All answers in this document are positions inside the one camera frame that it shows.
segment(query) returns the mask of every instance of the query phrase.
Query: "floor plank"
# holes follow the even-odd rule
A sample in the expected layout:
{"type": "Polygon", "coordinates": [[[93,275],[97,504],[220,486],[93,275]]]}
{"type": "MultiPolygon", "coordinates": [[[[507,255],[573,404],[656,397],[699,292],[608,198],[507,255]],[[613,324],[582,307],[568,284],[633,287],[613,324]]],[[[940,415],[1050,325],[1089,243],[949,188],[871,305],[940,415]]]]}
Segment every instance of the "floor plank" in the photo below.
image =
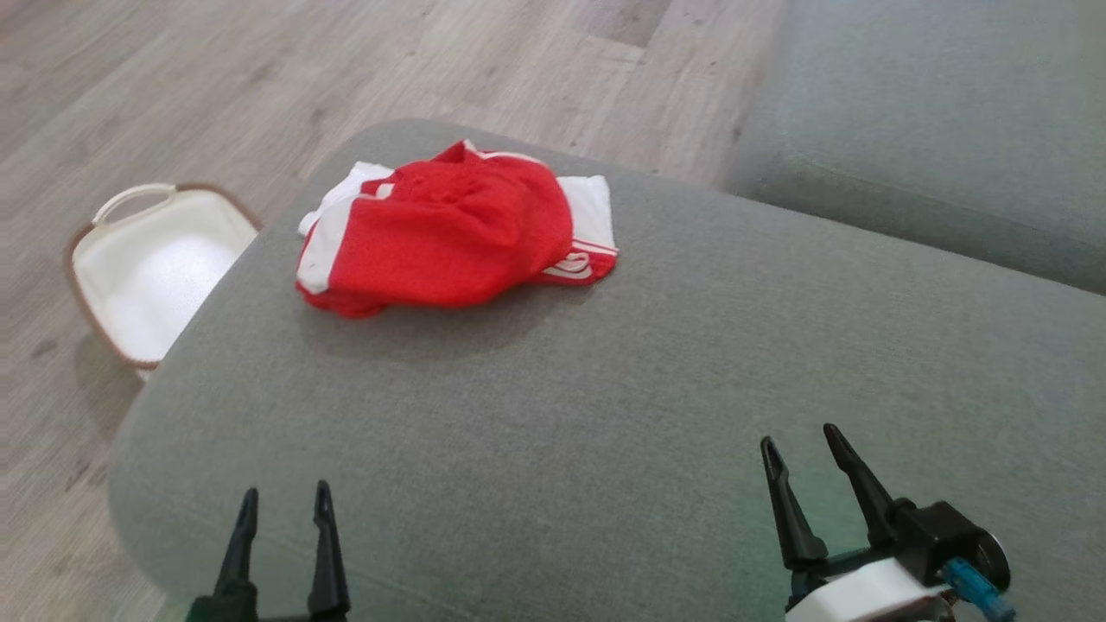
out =
{"type": "Polygon", "coordinates": [[[7,0],[0,616],[182,612],[107,512],[142,385],[88,330],[61,257],[104,200],[202,180],[271,221],[351,135],[420,116],[709,184],[783,1],[7,0]]]}

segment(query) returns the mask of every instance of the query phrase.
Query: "gray sofa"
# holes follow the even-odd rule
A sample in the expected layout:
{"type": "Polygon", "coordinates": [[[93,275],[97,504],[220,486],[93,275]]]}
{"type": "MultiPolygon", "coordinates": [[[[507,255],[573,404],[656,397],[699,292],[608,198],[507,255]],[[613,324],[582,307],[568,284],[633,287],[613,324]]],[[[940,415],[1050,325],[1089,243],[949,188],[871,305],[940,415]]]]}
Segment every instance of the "gray sofa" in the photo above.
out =
{"type": "Polygon", "coordinates": [[[1093,3],[792,0],[723,184],[1106,293],[1093,3]]]}
{"type": "Polygon", "coordinates": [[[750,199],[434,122],[358,135],[216,288],[118,432],[118,533],[211,589],[261,490],[262,614],[302,611],[325,478],[353,620],[782,619],[758,440],[834,551],[864,543],[834,422],[893,495],[993,530],[1026,620],[1099,620],[1106,298],[750,199]],[[351,322],[292,288],[300,216],[352,162],[460,138],[606,175],[588,290],[351,322]]]}

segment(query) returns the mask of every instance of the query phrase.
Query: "sofa cushion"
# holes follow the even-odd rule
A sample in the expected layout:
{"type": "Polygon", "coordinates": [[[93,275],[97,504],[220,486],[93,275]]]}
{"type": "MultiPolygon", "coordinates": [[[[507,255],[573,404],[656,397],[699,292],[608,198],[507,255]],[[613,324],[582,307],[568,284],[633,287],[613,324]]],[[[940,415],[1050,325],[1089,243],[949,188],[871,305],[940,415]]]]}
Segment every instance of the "sofa cushion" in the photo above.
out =
{"type": "Polygon", "coordinates": [[[724,187],[1106,293],[1078,1],[795,0],[724,187]]]}
{"type": "Polygon", "coordinates": [[[333,155],[200,308],[115,440],[112,515],[177,598],[261,491],[263,614],[302,611],[334,494],[352,620],[778,620],[758,443],[835,551],[864,545],[832,421],[893,495],[992,529],[1026,619],[1097,619],[1106,299],[751,200],[430,122],[333,155]],[[468,310],[343,320],[293,288],[356,159],[461,138],[606,175],[618,268],[468,310]]]}

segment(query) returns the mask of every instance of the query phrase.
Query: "red fabric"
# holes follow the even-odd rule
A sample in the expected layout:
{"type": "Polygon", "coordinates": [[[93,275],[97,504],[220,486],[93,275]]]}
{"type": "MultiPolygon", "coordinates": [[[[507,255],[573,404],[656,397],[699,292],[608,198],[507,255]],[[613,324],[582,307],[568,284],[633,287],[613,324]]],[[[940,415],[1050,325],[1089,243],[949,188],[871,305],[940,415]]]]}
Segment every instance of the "red fabric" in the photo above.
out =
{"type": "Polygon", "coordinates": [[[369,196],[351,208],[326,291],[296,286],[310,304],[345,317],[388,304],[480,304],[572,250],[568,204],[536,162],[486,159],[458,143],[362,191],[369,196]],[[390,196],[375,198],[385,184],[394,184],[390,196]]]}

